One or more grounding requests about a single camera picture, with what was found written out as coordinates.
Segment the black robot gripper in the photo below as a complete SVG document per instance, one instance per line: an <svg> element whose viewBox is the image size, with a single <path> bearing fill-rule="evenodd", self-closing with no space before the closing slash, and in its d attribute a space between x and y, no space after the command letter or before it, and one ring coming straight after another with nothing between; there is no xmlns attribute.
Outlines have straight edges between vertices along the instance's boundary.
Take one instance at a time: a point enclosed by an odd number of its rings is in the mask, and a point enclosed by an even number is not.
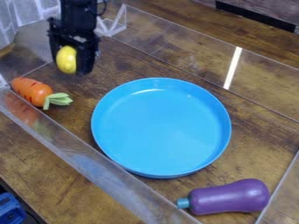
<svg viewBox="0 0 299 224"><path fill-rule="evenodd" d="M95 34L98 0L61 0L61 18L49 18L53 60L65 46L77 47L77 75L89 74L99 56L101 38Z"/></svg>

